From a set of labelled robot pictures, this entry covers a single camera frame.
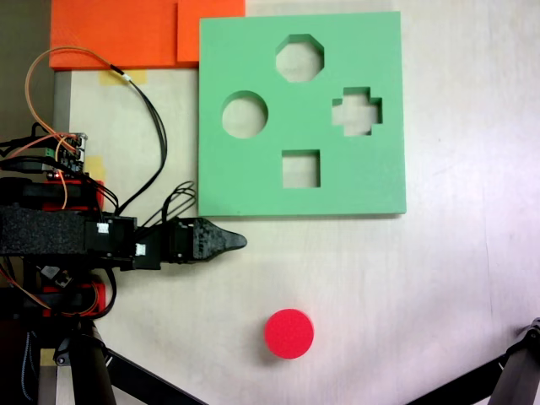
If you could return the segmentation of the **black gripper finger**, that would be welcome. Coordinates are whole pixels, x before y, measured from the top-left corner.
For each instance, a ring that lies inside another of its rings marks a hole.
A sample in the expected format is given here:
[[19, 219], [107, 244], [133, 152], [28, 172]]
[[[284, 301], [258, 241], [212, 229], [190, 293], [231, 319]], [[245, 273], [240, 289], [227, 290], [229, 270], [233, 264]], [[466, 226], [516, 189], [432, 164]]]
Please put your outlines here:
[[207, 219], [195, 219], [195, 261], [207, 262], [247, 246], [245, 236], [219, 228]]

